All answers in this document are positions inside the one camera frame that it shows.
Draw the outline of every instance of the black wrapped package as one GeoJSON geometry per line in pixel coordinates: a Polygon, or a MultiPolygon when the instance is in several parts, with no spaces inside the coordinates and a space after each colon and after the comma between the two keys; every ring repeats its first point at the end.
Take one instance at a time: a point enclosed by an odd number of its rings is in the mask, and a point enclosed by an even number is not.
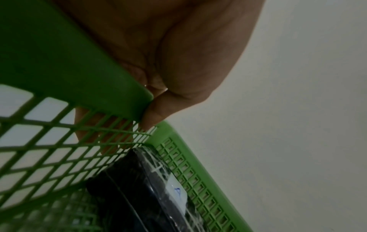
{"type": "Polygon", "coordinates": [[[107,232],[207,232],[202,217],[158,152],[131,149],[87,182],[107,232]]]}

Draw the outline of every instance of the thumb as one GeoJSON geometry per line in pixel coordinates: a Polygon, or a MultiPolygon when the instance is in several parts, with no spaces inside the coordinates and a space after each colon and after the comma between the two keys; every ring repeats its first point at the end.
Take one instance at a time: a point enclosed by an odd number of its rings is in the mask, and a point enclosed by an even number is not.
{"type": "Polygon", "coordinates": [[[140,126],[143,130],[149,130],[168,116],[196,103],[198,102],[167,90],[151,102],[143,114],[140,126]]]}

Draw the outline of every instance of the plastic wrap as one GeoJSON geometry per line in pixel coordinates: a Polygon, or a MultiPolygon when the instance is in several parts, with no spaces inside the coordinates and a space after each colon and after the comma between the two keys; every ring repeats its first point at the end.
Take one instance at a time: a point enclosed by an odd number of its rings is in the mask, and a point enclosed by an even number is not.
{"type": "Polygon", "coordinates": [[[209,231],[182,185],[152,147],[131,149],[87,182],[106,231],[209,231]]]}

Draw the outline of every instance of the blue ink marking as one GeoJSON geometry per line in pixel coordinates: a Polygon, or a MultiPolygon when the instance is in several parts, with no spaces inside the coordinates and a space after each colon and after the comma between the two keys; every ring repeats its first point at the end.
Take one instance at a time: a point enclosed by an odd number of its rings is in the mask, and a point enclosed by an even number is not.
{"type": "Polygon", "coordinates": [[[175,188],[175,191],[179,194],[179,196],[181,198],[181,189],[180,188],[175,188]]]}

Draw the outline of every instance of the gray wall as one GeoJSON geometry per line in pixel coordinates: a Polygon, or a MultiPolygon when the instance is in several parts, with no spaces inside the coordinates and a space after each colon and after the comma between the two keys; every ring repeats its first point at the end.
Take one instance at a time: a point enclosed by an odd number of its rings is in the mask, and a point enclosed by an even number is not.
{"type": "Polygon", "coordinates": [[[254,231],[366,231],[367,1],[268,0],[223,85],[169,121],[254,231]]]}

